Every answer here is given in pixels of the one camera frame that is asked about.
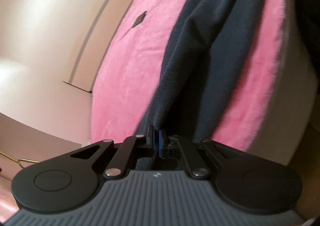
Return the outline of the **dark navy fleece pants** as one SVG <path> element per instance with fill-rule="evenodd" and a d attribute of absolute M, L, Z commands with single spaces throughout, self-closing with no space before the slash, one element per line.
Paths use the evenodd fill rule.
<path fill-rule="evenodd" d="M 264 0 L 186 0 L 159 84 L 136 132 L 149 126 L 196 143 L 216 129 L 251 50 Z"/>

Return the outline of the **gold metal clothes rack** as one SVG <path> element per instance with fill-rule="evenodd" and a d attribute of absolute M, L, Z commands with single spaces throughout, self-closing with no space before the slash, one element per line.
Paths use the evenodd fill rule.
<path fill-rule="evenodd" d="M 8 154 L 4 152 L 0 152 L 0 155 L 3 156 L 4 158 L 7 158 L 8 160 L 16 163 L 21 169 L 24 169 L 23 163 L 28 163 L 28 164 L 37 164 L 39 161 L 36 160 L 31 160 L 31 159 L 25 159 L 25 158 L 14 158 L 12 156 L 9 156 Z"/>

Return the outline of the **pink plush bed blanket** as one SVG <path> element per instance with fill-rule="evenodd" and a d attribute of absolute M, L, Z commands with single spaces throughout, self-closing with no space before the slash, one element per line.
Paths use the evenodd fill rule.
<path fill-rule="evenodd" d="M 186 0 L 134 0 L 93 87 L 91 139 L 120 143 L 136 128 L 159 84 L 164 53 Z M 147 11 L 144 21 L 132 28 Z M 284 0 L 264 0 L 236 87 L 212 140 L 246 151 L 266 118 L 279 69 Z"/>

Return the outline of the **wooden bed headboard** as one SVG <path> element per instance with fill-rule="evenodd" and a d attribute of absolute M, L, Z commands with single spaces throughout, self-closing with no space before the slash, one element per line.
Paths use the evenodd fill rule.
<path fill-rule="evenodd" d="M 76 38 L 63 82 L 90 92 L 115 32 L 133 0 L 100 0 Z"/>

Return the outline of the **black smartphone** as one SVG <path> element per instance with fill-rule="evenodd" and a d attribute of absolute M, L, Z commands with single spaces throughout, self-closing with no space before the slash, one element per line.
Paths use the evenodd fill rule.
<path fill-rule="evenodd" d="M 136 18 L 134 24 L 132 25 L 132 28 L 135 28 L 137 25 L 141 24 L 144 21 L 146 14 L 147 14 L 147 11 L 139 15 L 139 17 Z"/>

